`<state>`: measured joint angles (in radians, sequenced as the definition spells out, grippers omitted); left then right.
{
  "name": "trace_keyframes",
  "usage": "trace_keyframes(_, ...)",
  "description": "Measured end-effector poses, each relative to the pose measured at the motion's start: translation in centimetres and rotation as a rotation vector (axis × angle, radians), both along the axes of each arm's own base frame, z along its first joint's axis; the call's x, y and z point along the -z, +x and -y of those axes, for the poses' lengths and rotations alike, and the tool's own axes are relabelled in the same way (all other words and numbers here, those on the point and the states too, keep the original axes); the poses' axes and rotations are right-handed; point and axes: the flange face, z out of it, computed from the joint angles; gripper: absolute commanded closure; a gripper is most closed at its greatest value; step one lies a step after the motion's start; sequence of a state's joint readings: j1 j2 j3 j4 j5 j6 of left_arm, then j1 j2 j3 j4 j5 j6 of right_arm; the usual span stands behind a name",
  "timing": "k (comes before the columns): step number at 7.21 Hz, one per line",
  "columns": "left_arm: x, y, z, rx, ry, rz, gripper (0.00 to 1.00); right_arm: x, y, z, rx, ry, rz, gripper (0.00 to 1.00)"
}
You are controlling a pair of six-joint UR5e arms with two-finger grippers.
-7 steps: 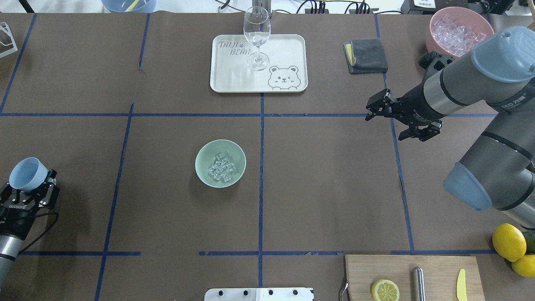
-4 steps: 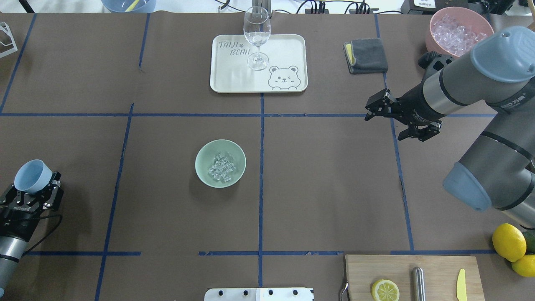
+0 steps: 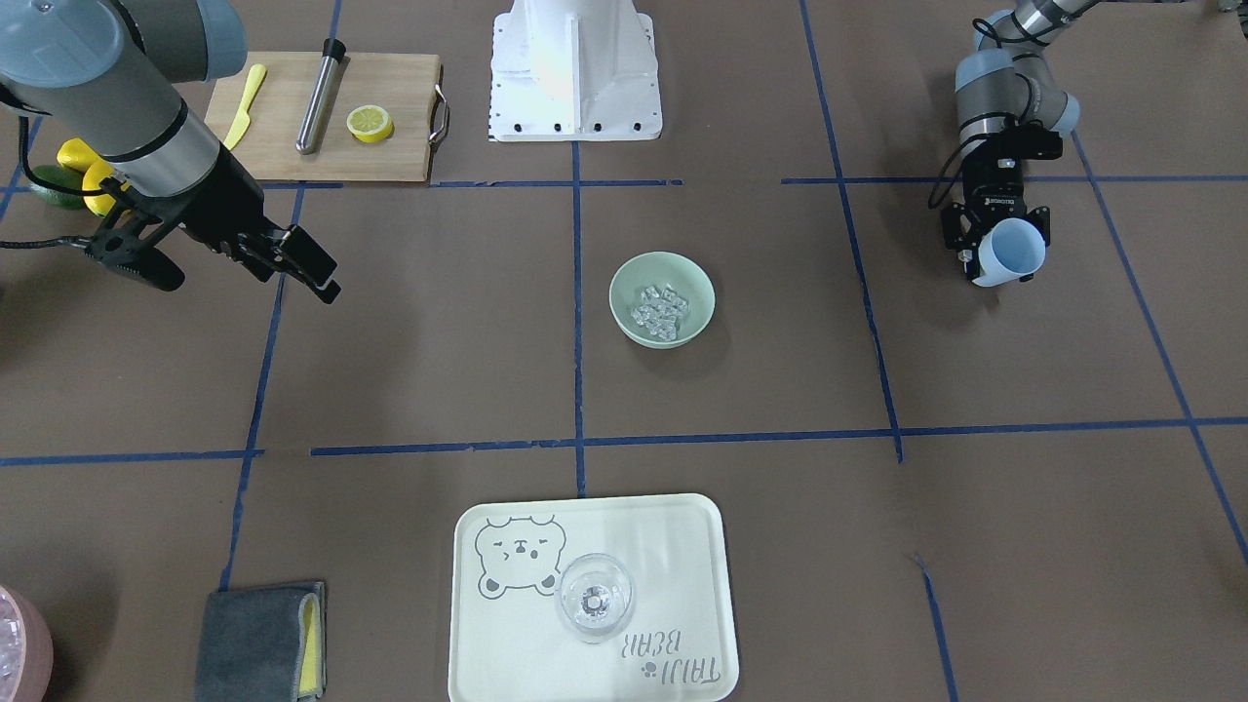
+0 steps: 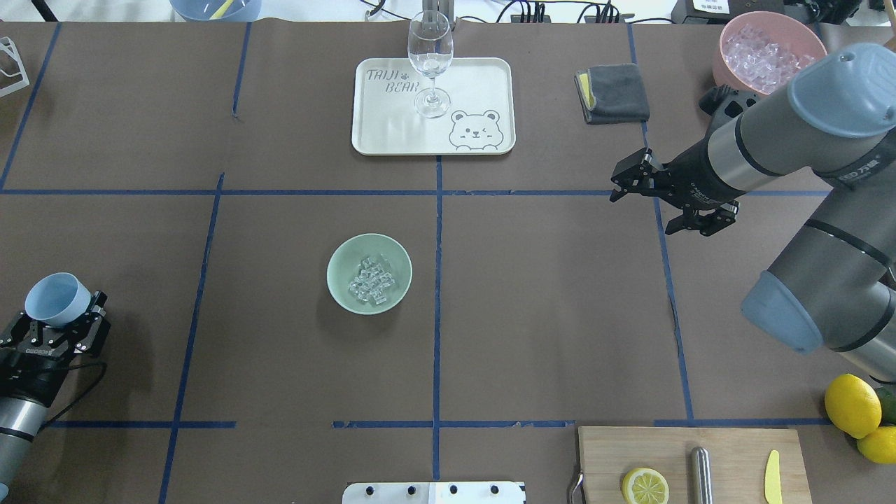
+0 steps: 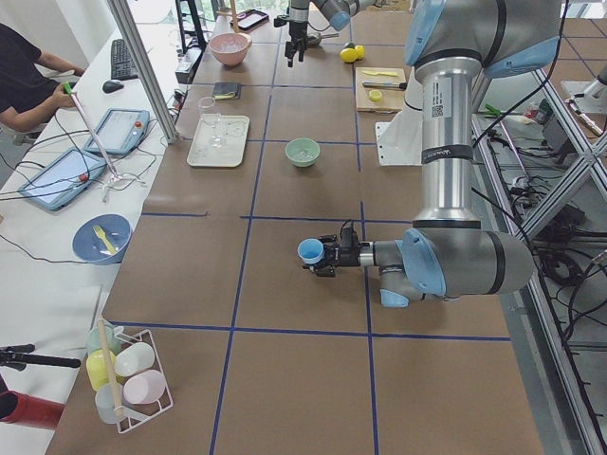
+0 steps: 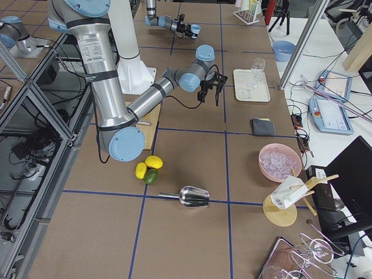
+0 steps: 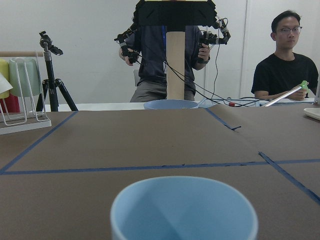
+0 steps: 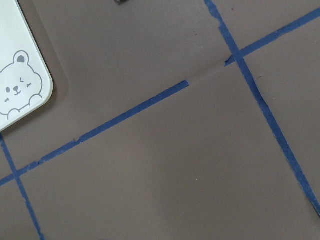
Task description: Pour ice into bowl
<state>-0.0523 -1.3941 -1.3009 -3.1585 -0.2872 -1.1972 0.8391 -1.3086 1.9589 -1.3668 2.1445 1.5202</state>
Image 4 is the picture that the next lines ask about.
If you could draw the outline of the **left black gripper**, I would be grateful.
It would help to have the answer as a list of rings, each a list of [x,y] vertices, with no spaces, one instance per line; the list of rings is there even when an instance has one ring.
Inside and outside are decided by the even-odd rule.
[[[98,358],[109,334],[108,295],[94,291],[86,312],[63,328],[51,328],[19,312],[2,331],[1,395],[49,407],[77,355]]]

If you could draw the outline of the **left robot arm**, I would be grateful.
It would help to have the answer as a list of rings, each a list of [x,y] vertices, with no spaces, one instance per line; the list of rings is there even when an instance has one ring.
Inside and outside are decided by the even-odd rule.
[[[9,494],[36,435],[67,414],[105,376],[108,365],[99,355],[110,329],[107,299],[103,291],[95,291],[86,312],[63,328],[52,328],[19,311],[2,330],[2,498]],[[98,377],[69,405],[48,417],[68,373],[95,366],[100,369]]]

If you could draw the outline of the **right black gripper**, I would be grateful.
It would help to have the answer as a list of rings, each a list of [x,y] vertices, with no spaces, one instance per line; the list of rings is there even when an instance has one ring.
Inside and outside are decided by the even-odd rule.
[[[739,213],[737,199],[760,186],[760,137],[750,108],[757,103],[752,93],[727,85],[709,90],[699,102],[710,115],[704,137],[670,162],[657,164],[650,148],[625,157],[610,178],[609,201],[646,195],[681,210],[666,235],[689,230],[708,237],[729,227]]]

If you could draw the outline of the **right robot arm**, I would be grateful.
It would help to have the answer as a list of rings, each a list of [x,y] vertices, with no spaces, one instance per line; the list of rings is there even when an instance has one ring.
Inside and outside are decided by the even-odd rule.
[[[803,168],[831,190],[741,304],[801,354],[820,347],[894,383],[893,51],[855,43],[800,71],[667,163],[643,148],[615,166],[611,200],[658,197],[681,214],[665,232],[710,236],[737,198]]]

